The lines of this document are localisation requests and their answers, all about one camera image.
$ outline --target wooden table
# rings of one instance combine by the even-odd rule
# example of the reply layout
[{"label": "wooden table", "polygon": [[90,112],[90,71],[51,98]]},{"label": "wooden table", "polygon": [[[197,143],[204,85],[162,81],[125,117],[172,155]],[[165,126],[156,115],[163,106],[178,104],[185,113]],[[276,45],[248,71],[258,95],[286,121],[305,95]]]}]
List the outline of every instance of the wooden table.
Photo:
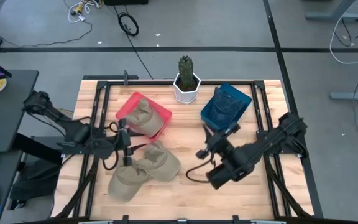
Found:
[{"label": "wooden table", "polygon": [[[276,126],[279,117],[288,111],[283,89],[280,80],[264,80],[264,82],[272,120],[274,126]],[[97,80],[83,80],[81,82],[74,118],[90,116],[96,84]],[[119,203],[112,199],[107,192],[114,171],[106,171],[100,162],[93,197],[92,220],[121,220],[123,215],[129,215],[131,220],[176,220],[181,218],[188,220],[230,220],[233,215],[239,215],[240,219],[246,220],[273,218],[263,159],[256,165],[253,173],[239,182],[230,181],[219,190],[214,190],[209,184],[192,182],[185,177],[185,172],[189,168],[202,163],[195,156],[198,150],[205,148],[200,111],[212,97],[214,87],[212,85],[201,85],[197,99],[190,105],[183,105],[175,100],[173,86],[171,85],[129,85],[111,88],[106,125],[116,120],[116,112],[135,91],[173,112],[172,120],[159,140],[179,158],[181,169],[171,182],[163,183],[151,180],[142,186],[130,202]],[[239,85],[235,87],[252,96],[250,86]],[[260,91],[258,90],[257,93],[259,101],[262,102]],[[99,107],[101,107],[103,101],[100,100],[99,102]],[[264,127],[267,129],[264,112],[261,111],[261,113]],[[255,132],[258,127],[253,104],[246,109],[239,120],[239,124],[241,129],[230,136],[230,142],[235,146],[255,142]],[[132,145],[141,142],[148,142],[148,140],[145,137],[132,138]],[[134,158],[142,157],[142,153],[141,149],[138,150]],[[300,158],[294,154],[282,154],[280,158],[285,183],[289,191],[308,213],[313,213]],[[77,189],[82,160],[83,156],[77,155],[62,168],[52,215],[56,215],[62,210]],[[111,166],[114,160],[113,154],[106,163]],[[195,171],[192,176],[197,179],[205,179],[205,173],[211,169],[212,166],[206,166]],[[278,190],[276,191],[280,214],[283,215],[281,194]],[[83,200],[81,204],[82,211],[85,202]]]}]

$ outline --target beige cap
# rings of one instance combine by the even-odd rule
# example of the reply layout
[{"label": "beige cap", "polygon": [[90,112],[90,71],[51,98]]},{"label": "beige cap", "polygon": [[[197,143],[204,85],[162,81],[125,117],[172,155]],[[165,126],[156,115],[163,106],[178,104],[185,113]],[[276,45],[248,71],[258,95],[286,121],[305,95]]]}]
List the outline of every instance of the beige cap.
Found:
[{"label": "beige cap", "polygon": [[108,193],[119,201],[128,202],[136,195],[142,184],[149,179],[148,173],[140,170],[135,160],[132,160],[131,166],[124,166],[121,162],[112,175]]},{"label": "beige cap", "polygon": [[141,99],[136,108],[125,117],[128,123],[138,132],[152,137],[164,125],[160,115],[149,105],[145,98]]},{"label": "beige cap", "polygon": [[137,161],[137,165],[156,180],[168,182],[180,170],[180,161],[162,145],[161,141],[149,144],[144,156],[144,159]]}]

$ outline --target red bowl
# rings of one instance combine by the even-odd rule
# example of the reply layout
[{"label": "red bowl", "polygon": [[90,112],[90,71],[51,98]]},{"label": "red bowl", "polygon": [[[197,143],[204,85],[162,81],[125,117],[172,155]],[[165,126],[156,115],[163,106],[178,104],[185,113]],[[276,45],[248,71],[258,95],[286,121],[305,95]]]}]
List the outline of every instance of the red bowl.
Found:
[{"label": "red bowl", "polygon": [[137,106],[137,104],[140,102],[141,99],[146,98],[147,101],[149,101],[149,105],[160,115],[162,118],[164,125],[162,128],[152,137],[149,137],[151,141],[155,141],[158,139],[162,131],[168,126],[168,123],[171,121],[172,118],[172,112],[163,106],[159,105],[158,103],[150,100],[146,96],[142,95],[139,92],[135,92],[132,94],[131,97],[124,103],[124,105],[121,107],[121,109],[116,113],[117,119],[125,118],[129,113],[131,113]]}]

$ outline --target cactus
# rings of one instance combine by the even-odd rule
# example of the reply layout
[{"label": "cactus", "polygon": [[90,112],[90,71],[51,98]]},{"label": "cactus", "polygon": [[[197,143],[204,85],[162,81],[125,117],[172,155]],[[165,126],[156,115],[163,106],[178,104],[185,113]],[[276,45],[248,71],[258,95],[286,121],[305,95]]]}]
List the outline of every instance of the cactus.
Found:
[{"label": "cactus", "polygon": [[179,60],[179,88],[181,91],[194,91],[197,82],[193,76],[193,61],[189,56],[183,56]]}]

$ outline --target potted cactus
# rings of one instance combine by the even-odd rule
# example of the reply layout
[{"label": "potted cactus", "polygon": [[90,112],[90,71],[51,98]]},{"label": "potted cactus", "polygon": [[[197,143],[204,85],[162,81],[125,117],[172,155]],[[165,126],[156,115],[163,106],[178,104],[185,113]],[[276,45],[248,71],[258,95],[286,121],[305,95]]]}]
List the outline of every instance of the potted cactus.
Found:
[{"label": "potted cactus", "polygon": [[196,99],[201,80],[193,72],[193,61],[189,56],[179,60],[179,73],[173,82],[177,101],[189,104]]}]

